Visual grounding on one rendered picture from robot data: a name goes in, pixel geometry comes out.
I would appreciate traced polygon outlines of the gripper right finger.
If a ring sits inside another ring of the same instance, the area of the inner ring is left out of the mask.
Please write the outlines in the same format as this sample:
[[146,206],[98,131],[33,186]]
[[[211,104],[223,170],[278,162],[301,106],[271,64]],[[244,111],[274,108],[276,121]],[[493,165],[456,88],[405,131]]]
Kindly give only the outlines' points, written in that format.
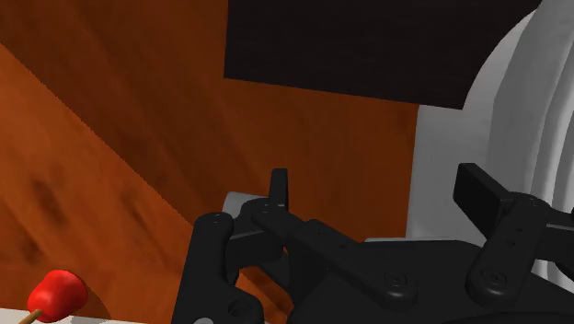
[[574,279],[574,210],[509,191],[475,163],[457,167],[453,200],[486,238],[465,279],[479,305],[513,305],[536,260],[567,267]]

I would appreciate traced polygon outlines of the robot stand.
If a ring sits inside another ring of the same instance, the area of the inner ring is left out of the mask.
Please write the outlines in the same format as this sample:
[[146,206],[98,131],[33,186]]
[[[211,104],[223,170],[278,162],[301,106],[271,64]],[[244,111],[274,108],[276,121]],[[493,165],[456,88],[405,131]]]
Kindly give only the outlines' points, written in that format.
[[228,0],[224,76],[459,110],[542,0]]

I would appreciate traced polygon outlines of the red mallet with wooden stick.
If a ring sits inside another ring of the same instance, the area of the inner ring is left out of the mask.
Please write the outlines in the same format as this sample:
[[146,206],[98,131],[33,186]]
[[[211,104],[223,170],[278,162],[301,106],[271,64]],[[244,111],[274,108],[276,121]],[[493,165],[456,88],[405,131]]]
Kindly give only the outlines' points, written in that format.
[[67,270],[52,270],[29,294],[29,313],[18,324],[57,322],[81,309],[86,301],[87,288],[80,277]]

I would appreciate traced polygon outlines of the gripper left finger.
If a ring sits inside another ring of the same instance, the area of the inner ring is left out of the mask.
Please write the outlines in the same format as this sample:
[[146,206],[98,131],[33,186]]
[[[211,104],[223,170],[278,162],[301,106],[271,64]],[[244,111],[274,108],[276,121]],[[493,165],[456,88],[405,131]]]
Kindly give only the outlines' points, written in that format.
[[327,274],[383,309],[407,310],[418,298],[417,282],[398,266],[318,220],[291,214],[287,171],[275,168],[268,196],[248,202],[237,218],[224,212],[197,218],[171,324],[264,324],[261,302],[234,279],[240,269],[265,263],[281,266],[276,282],[295,304]]

